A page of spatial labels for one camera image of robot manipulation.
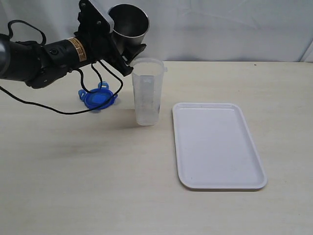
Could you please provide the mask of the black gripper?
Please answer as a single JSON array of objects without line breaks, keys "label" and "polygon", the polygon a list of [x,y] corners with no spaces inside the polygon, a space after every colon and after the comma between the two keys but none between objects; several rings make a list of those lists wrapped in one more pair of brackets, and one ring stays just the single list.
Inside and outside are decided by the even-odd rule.
[{"label": "black gripper", "polygon": [[133,68],[128,66],[146,48],[146,44],[128,45],[124,49],[124,58],[117,49],[109,33],[108,26],[100,13],[92,6],[89,0],[79,1],[78,30],[74,35],[85,42],[87,55],[93,61],[104,60],[123,76],[132,73]]}]

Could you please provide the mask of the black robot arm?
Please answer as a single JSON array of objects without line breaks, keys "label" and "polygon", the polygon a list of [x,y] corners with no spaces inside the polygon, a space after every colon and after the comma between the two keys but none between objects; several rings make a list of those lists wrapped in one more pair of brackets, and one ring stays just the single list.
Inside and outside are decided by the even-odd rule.
[{"label": "black robot arm", "polygon": [[145,48],[150,27],[147,14],[137,6],[118,4],[105,11],[93,0],[79,1],[78,30],[73,37],[48,44],[12,41],[13,32],[0,36],[0,77],[44,88],[67,73],[106,61],[123,76]]}]

